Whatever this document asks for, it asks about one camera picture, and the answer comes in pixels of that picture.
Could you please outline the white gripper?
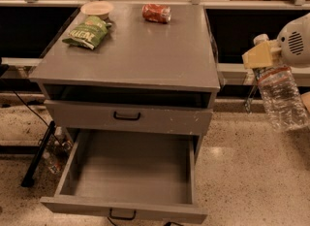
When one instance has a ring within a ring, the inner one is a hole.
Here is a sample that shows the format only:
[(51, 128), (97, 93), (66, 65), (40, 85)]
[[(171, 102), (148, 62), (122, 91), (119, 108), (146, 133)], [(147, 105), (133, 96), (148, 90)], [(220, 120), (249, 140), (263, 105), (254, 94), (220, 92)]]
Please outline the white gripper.
[(246, 69), (275, 66), (280, 53), (283, 61), (292, 67), (310, 66), (310, 13), (287, 23), (277, 40), (263, 41), (242, 55)]

